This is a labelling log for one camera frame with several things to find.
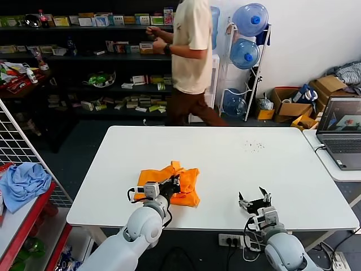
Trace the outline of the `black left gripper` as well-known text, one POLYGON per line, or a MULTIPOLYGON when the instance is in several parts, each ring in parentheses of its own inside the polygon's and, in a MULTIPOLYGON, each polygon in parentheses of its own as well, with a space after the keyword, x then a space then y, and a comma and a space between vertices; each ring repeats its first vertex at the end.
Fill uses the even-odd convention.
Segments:
MULTIPOLYGON (((172 182, 179 182, 180 175, 171 176, 172 182)), ((167 182, 160 185, 160 195, 165 198, 171 198, 174 194, 180 193, 181 187, 179 183, 167 182)))

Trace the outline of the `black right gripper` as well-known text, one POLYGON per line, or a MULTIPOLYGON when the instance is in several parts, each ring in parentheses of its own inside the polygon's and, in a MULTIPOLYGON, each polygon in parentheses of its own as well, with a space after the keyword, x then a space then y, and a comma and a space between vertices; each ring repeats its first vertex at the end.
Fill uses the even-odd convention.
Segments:
POLYGON ((263 199, 252 200, 250 202, 245 200, 241 192, 239 192, 239 206, 243 209, 247 209, 247 212, 249 214, 258 215, 259 209, 267 208, 270 206, 271 194, 262 187, 259 187, 259 189, 263 195, 263 199))

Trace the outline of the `person left hand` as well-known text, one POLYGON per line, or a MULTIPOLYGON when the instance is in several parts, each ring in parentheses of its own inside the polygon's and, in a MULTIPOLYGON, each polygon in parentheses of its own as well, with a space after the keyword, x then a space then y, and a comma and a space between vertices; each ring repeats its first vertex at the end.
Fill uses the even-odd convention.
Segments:
POLYGON ((153 53, 154 54, 165 54, 164 48, 167 43, 162 38, 157 38, 153 42, 153 53))

